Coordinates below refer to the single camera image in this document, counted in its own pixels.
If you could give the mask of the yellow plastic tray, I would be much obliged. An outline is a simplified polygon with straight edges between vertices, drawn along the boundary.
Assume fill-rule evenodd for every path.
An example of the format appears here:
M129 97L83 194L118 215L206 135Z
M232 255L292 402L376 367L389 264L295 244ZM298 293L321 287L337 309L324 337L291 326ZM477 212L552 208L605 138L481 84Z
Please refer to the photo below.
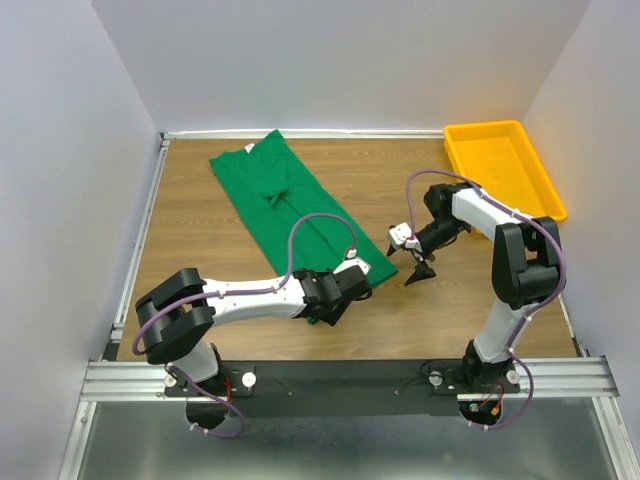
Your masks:
M519 121L448 125L443 134L455 173L524 213L558 223L567 219L564 203Z

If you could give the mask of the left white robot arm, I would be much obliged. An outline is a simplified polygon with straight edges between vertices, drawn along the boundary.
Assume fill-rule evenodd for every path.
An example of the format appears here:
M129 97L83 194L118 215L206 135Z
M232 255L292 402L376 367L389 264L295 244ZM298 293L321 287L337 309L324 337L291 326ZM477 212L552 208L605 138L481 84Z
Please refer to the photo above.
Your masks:
M173 364L201 395L222 380L219 353L203 340L213 327L260 318L305 318L331 326L354 301L372 294L370 265L354 257L333 270L300 268L281 277L224 282L181 269L135 304L139 331L134 354L151 365Z

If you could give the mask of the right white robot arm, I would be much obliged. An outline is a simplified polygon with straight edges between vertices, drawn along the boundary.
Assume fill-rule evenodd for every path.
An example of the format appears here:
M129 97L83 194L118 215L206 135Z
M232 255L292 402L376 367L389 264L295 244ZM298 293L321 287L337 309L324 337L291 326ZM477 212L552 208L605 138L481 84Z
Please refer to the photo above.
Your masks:
M429 265L434 252L464 231L475 229L493 243L491 283L496 300L455 368L456 381L480 392L506 376L527 325L564 288L558 225L550 217L517 212L473 182L433 185L424 203L431 223L416 231L404 222L390 226L387 234L389 256L403 250L415 260L406 285L435 277Z

